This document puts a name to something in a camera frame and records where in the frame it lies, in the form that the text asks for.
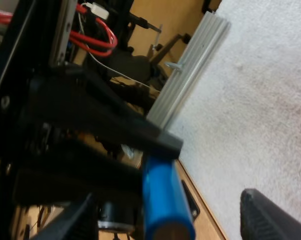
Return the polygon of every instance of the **blue cylinder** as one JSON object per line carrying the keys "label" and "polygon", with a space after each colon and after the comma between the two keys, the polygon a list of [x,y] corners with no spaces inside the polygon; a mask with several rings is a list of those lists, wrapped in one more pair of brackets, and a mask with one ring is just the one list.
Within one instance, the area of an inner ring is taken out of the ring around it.
{"label": "blue cylinder", "polygon": [[186,195],[173,160],[148,157],[143,163],[146,240],[195,240]]}

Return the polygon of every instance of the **white wire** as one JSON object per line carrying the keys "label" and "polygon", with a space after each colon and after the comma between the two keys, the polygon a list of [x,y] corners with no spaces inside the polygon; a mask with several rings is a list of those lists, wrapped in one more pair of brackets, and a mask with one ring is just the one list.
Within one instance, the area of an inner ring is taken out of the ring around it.
{"label": "white wire", "polygon": [[[83,23],[82,23],[82,18],[81,18],[81,14],[80,14],[80,13],[78,13],[78,20],[79,20],[80,30],[81,30],[81,32],[82,32],[83,34],[85,34],[85,32],[84,32],[84,27],[83,27]],[[157,90],[157,89],[155,89],[155,88],[153,88],[153,87],[150,87],[150,86],[146,85],[145,83],[142,83],[142,82],[140,82],[140,81],[137,81],[137,80],[135,80],[135,79],[133,79],[133,78],[131,78],[131,77],[129,77],[129,76],[126,76],[125,74],[123,74],[123,73],[121,73],[121,72],[119,72],[119,71],[116,71],[115,69],[112,69],[112,68],[109,67],[109,66],[106,66],[106,65],[103,64],[102,62],[98,61],[98,60],[96,59],[96,57],[95,57],[92,53],[88,52],[88,54],[91,56],[92,59],[94,59],[95,62],[97,62],[99,65],[103,66],[104,68],[107,68],[108,70],[111,70],[112,72],[114,72],[114,73],[116,73],[116,74],[119,74],[119,75],[121,75],[122,77],[124,77],[124,78],[126,78],[126,79],[130,79],[130,80],[132,80],[132,81],[134,81],[134,82],[136,82],[136,83],[138,83],[138,84],[141,84],[141,85],[143,85],[143,86],[145,86],[145,87],[148,87],[148,88],[150,88],[150,89],[152,89],[152,90],[154,90],[154,91],[157,91],[157,92],[159,92],[159,93],[161,92],[161,91],[159,91],[159,90]]]}

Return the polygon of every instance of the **red cable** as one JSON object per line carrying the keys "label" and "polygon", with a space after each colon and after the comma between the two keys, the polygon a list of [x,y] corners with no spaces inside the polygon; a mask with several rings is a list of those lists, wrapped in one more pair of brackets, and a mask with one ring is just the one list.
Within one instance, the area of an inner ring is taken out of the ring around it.
{"label": "red cable", "polygon": [[[79,12],[80,14],[86,14],[88,10],[84,6],[77,4],[76,11]],[[8,13],[0,12],[0,24],[8,25],[11,22],[12,16],[13,15],[9,12]],[[114,49],[117,46],[118,40],[117,40],[115,34],[112,32],[112,30],[107,26],[107,24],[105,22],[103,22],[98,17],[96,18],[96,22],[105,29],[109,42],[100,41],[100,40],[94,39],[92,37],[75,32],[75,31],[70,32],[69,40],[91,54],[94,54],[94,55],[97,55],[100,57],[107,57],[110,54],[112,54],[112,49]],[[108,48],[109,50],[106,52],[97,51],[97,50],[89,48],[83,42],[92,44],[94,46],[102,47],[102,48]]]}
{"label": "red cable", "polygon": [[0,24],[8,25],[10,24],[11,19],[10,18],[0,18]]}
{"label": "red cable", "polygon": [[75,45],[77,45],[78,47],[80,47],[81,49],[84,49],[85,51],[87,51],[88,53],[91,53],[91,54],[99,56],[99,57],[107,57],[112,54],[112,50],[102,52],[102,51],[97,51],[97,50],[91,49],[88,46],[86,46],[86,44],[82,43],[81,41],[76,40],[72,36],[69,37],[69,40],[72,43],[74,43]]}

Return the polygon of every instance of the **screw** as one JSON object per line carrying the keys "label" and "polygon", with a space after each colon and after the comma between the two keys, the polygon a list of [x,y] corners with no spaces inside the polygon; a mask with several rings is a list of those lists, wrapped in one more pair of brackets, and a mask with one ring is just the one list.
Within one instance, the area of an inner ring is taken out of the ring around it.
{"label": "screw", "polygon": [[177,71],[181,71],[182,68],[183,68],[183,65],[180,64],[180,63],[173,63],[173,62],[169,62],[169,61],[166,61],[165,62],[165,65],[171,69],[174,69],[174,70],[177,70]]}
{"label": "screw", "polygon": [[11,99],[9,96],[3,96],[0,101],[0,106],[3,110],[6,110],[10,105]]}

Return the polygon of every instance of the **white carpet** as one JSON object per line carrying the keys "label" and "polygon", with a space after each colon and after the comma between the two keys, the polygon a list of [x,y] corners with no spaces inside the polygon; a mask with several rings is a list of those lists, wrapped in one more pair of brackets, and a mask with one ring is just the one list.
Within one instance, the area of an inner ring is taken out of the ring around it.
{"label": "white carpet", "polygon": [[170,131],[231,240],[256,188],[301,222],[301,0],[223,0],[231,27]]}

